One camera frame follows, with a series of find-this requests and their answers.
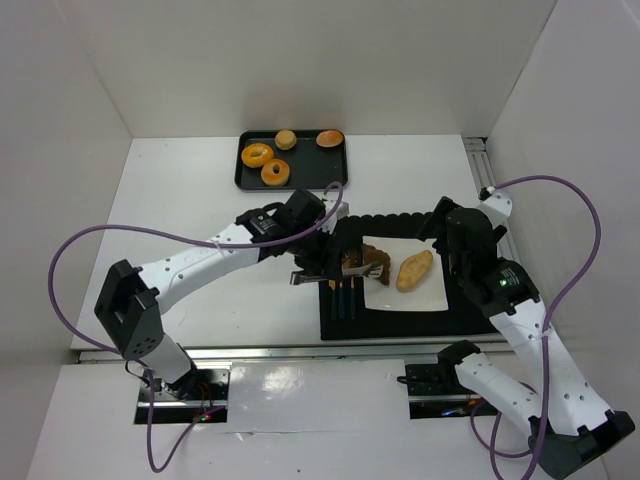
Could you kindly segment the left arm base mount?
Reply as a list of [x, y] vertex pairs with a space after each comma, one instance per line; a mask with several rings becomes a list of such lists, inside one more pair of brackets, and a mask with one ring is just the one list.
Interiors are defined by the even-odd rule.
[[213, 363], [199, 367], [195, 385], [185, 393], [176, 393], [160, 378], [150, 384], [148, 375], [141, 368], [129, 366], [124, 370], [139, 381], [134, 423], [147, 423], [151, 396], [154, 396], [153, 424], [187, 425], [193, 420], [203, 424], [227, 422], [228, 395], [231, 365]]

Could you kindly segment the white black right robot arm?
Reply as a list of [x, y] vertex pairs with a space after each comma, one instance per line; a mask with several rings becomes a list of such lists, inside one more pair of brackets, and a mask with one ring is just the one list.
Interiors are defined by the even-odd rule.
[[532, 459], [553, 479], [565, 479], [631, 435], [635, 424], [591, 387], [550, 324], [550, 308], [526, 270], [497, 253], [511, 214], [509, 197], [490, 188], [475, 208], [448, 197], [420, 228], [421, 240], [448, 258], [450, 277], [496, 328], [528, 370], [512, 379], [470, 341], [438, 355], [453, 379], [487, 400], [527, 437]]

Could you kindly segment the long yellow bread roll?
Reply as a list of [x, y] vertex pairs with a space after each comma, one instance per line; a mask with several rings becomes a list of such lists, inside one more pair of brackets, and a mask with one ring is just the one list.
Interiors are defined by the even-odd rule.
[[429, 272], [433, 264], [433, 254], [430, 250], [423, 250], [406, 258], [400, 265], [396, 289], [400, 293], [414, 290]]

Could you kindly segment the brown chocolate croissant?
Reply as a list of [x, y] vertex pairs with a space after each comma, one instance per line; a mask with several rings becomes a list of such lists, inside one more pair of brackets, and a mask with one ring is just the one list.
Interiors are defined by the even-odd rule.
[[341, 259], [343, 279], [365, 278], [390, 285], [391, 258], [388, 253], [368, 244], [347, 250]]

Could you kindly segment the grey metal tongs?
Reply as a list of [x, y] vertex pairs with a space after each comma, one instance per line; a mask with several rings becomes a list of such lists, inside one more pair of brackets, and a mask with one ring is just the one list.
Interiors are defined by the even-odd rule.
[[384, 272], [384, 265], [380, 262], [373, 262], [359, 267], [343, 268], [339, 274], [334, 276], [327, 275], [311, 275], [304, 271], [292, 272], [289, 279], [289, 284], [292, 286], [319, 283], [323, 281], [342, 281], [350, 278], [372, 278], [377, 279], [382, 276]]

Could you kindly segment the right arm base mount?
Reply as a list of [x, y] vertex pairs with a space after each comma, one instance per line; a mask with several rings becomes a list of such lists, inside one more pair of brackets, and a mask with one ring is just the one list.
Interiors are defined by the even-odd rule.
[[495, 416], [497, 410], [459, 385], [441, 364], [406, 364], [396, 381], [406, 387], [411, 420]]

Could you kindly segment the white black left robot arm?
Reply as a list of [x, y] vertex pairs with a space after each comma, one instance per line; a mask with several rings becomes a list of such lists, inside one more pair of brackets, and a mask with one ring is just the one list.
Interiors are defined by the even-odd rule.
[[248, 210], [219, 234], [173, 256], [141, 266], [113, 264], [94, 313], [124, 360], [149, 368], [175, 397], [188, 397], [199, 373], [165, 332], [163, 315], [206, 285], [283, 254], [293, 256], [304, 277], [341, 277], [335, 229], [348, 214], [346, 202], [298, 189], [286, 202]]

